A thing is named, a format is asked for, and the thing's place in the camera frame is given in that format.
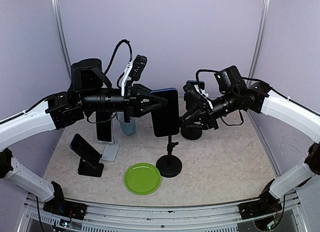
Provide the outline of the short black clamp stand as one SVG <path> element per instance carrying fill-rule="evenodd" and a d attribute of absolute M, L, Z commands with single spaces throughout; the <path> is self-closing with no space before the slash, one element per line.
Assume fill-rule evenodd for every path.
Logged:
<path fill-rule="evenodd" d="M 185 108 L 188 110 L 194 102 L 187 93 L 184 94 L 183 99 Z M 197 140 L 202 136 L 203 131 L 201 128 L 181 128 L 180 133 L 187 140 Z"/>

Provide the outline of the black phone white case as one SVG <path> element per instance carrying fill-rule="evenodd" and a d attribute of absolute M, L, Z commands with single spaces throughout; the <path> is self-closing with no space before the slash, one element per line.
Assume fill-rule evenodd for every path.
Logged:
<path fill-rule="evenodd" d="M 98 141 L 112 141 L 112 120 L 109 112 L 96 112 L 96 135 Z"/>

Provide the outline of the tall black clamp stand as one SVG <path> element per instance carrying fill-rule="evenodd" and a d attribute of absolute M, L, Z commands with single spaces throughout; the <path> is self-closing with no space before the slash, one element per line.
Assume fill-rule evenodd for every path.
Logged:
<path fill-rule="evenodd" d="M 166 147 L 167 154 L 160 157 L 156 162 L 156 168 L 162 177 L 173 178 L 180 174 L 182 170 L 181 160 L 172 155 L 173 149 L 179 145 L 178 142 L 172 142 L 172 136 L 168 136 L 168 144 Z"/>

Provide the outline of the black phone blue case bottom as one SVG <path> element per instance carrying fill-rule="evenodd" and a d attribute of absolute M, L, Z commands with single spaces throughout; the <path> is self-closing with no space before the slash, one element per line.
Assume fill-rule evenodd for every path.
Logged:
<path fill-rule="evenodd" d="M 70 143 L 70 148 L 91 167 L 98 168 L 101 154 L 92 147 L 80 134 L 76 133 Z"/>

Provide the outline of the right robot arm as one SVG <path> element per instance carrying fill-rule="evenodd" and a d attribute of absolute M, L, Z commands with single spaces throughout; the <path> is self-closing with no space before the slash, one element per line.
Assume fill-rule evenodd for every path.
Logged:
<path fill-rule="evenodd" d="M 252 110 L 291 126 L 309 137 L 309 147 L 304 161 L 273 180 L 260 194 L 256 210 L 266 214 L 287 192 L 304 185 L 320 172 L 320 115 L 318 112 L 282 95 L 268 83 L 253 79 L 253 85 L 246 85 L 247 78 L 240 75 L 236 66 L 221 71 L 212 71 L 222 96 L 211 99 L 201 88 L 200 81 L 186 82 L 184 99 L 188 103 L 186 113 L 180 118 L 182 129 L 218 129 L 217 120 L 233 111 Z"/>

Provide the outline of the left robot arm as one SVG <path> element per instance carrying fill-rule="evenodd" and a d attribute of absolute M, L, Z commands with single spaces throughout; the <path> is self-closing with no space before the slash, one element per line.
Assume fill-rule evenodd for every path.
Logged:
<path fill-rule="evenodd" d="M 137 83 L 146 63 L 145 56 L 138 56 L 128 65 L 131 80 L 120 89 L 112 87 L 100 59 L 84 59 L 72 64 L 67 91 L 49 95 L 0 122 L 0 177 L 49 202 L 57 213 L 67 213 L 70 203 L 64 199 L 61 186 L 24 167 L 9 147 L 34 135 L 71 126 L 93 112 L 123 112 L 128 121 L 164 107 L 165 98 L 153 95 L 151 89 Z"/>

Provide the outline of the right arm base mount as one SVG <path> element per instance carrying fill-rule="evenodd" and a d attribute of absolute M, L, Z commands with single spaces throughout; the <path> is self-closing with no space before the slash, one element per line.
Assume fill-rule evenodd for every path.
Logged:
<path fill-rule="evenodd" d="M 276 212 L 276 210 L 282 210 L 282 205 L 279 201 L 273 204 L 262 200 L 256 200 L 251 202 L 245 202 L 238 205 L 240 215 L 242 219 L 249 219 L 253 217 L 259 217 L 262 215 Z"/>

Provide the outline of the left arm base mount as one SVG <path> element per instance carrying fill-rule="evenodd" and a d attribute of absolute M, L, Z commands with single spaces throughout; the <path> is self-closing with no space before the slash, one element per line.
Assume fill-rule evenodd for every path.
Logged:
<path fill-rule="evenodd" d="M 52 199 L 44 203 L 43 210 L 71 219 L 83 220 L 87 211 L 87 205 L 69 200 Z"/>

